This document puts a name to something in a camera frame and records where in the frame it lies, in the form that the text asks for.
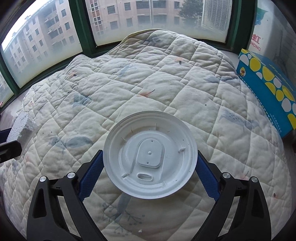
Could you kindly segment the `green window frame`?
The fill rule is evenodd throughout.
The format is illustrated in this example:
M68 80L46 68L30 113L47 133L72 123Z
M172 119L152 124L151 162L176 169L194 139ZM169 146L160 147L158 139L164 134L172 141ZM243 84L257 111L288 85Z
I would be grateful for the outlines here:
M1 110L76 56L98 57L127 35L170 30L238 53L257 1L1 1Z

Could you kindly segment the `white styrofoam block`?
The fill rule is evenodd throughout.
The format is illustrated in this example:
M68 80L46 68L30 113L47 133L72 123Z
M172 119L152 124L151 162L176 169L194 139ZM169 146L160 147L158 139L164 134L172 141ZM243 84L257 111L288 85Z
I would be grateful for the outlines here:
M16 118L6 141L18 141L21 145L24 145L31 139L37 128L38 125L30 114L22 112Z

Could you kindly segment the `blue yellow tissue box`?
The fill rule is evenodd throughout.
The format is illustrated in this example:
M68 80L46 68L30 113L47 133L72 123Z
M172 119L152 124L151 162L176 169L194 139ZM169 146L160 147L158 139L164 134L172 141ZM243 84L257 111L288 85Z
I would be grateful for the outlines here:
M237 74L262 105L281 138L295 130L295 86L268 58L242 49Z

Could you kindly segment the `white quilted bed pad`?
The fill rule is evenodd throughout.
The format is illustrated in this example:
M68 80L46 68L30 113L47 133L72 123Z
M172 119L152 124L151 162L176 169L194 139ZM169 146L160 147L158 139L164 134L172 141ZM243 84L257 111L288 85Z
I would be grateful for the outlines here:
M34 84L19 111L38 127L22 155L1 165L1 190L22 235L38 178L77 171L111 142L114 179L103 172L84 202L102 233L190 240L214 200L184 164L189 145L183 128L171 124L175 118L221 171L259 179L272 236L292 214L278 131L231 60L204 42L164 30L131 34L108 53L77 56Z

